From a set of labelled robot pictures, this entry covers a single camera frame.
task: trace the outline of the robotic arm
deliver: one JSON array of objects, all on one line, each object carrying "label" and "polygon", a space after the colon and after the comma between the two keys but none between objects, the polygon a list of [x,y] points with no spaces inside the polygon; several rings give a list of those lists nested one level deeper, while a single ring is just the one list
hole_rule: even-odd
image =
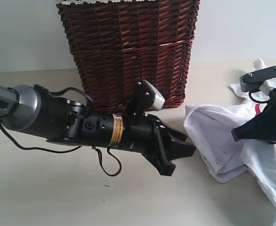
[{"label": "robotic arm", "polygon": [[147,81],[136,83],[135,95],[122,115],[97,112],[61,97],[70,90],[94,105],[88,94],[76,88],[50,92],[39,85],[0,86],[0,129],[12,141],[4,127],[46,138],[54,144],[92,146],[97,152],[97,147],[108,148],[110,155],[110,148],[141,153],[164,176],[171,176],[175,169],[171,160],[193,155],[195,147],[186,142],[186,135],[165,125],[157,116],[144,113],[149,107],[160,110],[165,102]]},{"label": "robotic arm", "polygon": [[[240,77],[241,90],[249,92],[250,98],[259,104],[267,104],[262,113],[244,125],[232,130],[235,141],[242,139],[256,139],[276,143],[276,87],[272,87],[276,79],[276,65],[262,70],[247,73]],[[252,98],[252,93],[262,91],[269,96],[267,101]]]}]

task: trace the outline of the yellow label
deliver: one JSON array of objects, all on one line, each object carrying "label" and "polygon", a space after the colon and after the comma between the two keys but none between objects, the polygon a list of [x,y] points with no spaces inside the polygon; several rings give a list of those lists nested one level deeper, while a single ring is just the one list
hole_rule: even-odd
[{"label": "yellow label", "polygon": [[111,135],[109,146],[115,146],[120,143],[123,133],[123,119],[120,115],[113,114],[114,117],[114,130]]}]

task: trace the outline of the wire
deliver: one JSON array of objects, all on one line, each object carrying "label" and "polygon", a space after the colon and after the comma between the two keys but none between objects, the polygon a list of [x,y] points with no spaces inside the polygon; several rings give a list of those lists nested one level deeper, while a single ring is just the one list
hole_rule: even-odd
[{"label": "wire", "polygon": [[110,177],[115,177],[115,176],[117,176],[117,175],[121,172],[121,170],[122,170],[122,165],[121,165],[120,160],[110,152],[110,148],[108,148],[108,149],[106,150],[107,153],[108,153],[110,156],[112,156],[112,157],[118,162],[118,164],[119,164],[119,169],[118,169],[118,171],[117,171],[116,173],[114,173],[114,174],[110,174],[110,173],[108,173],[108,172],[104,169],[103,164],[102,164],[102,152],[100,151],[99,148],[96,148],[95,150],[96,150],[96,152],[97,152],[97,154],[98,154],[98,159],[99,159],[100,167],[101,167],[101,169],[105,172],[105,174],[108,175],[108,176],[110,176]]},{"label": "wire", "polygon": [[7,136],[12,141],[12,143],[14,143],[15,146],[17,146],[18,148],[20,148],[22,150],[26,150],[26,151],[40,150],[40,151],[51,152],[51,153],[55,153],[55,154],[64,154],[64,153],[74,152],[77,149],[81,148],[81,146],[78,146],[78,147],[73,148],[71,150],[59,152],[59,151],[54,151],[54,150],[50,150],[50,149],[42,148],[42,147],[23,147],[4,129],[1,122],[0,122],[0,130],[4,133],[5,136]]},{"label": "wire", "polygon": [[255,99],[252,97],[252,93],[255,93],[255,92],[250,91],[250,92],[249,92],[249,98],[250,98],[253,102],[255,102],[255,103],[258,103],[258,104],[267,104],[267,103],[270,101],[270,99],[269,99],[269,100],[266,100],[266,101],[255,100]]}]

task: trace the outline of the wicker basket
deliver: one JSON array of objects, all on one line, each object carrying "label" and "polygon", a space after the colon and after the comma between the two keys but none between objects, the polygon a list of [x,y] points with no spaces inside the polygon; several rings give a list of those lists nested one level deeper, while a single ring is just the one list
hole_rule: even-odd
[{"label": "wicker basket", "polygon": [[105,112],[124,110],[146,79],[166,99],[185,99],[199,0],[57,4],[85,92]]}]

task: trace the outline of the table surface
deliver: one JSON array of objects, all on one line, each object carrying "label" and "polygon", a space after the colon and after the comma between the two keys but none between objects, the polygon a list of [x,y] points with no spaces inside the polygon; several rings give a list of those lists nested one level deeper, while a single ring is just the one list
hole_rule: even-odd
[{"label": "table surface", "polygon": [[[184,131],[185,105],[240,104],[228,85],[249,71],[253,71],[252,62],[191,65],[185,103],[156,115]],[[49,90],[81,88],[76,70],[0,73],[0,84],[40,84]],[[82,101],[78,95],[67,97]],[[66,148],[47,144],[42,138],[11,134],[24,146]],[[123,165],[114,178],[102,172],[90,147],[69,154],[22,151],[0,132],[0,226],[272,224],[275,209],[248,172],[220,184],[196,152],[175,160],[173,176],[163,177],[138,153],[112,152]],[[105,153],[103,161],[109,171],[118,167]]]}]

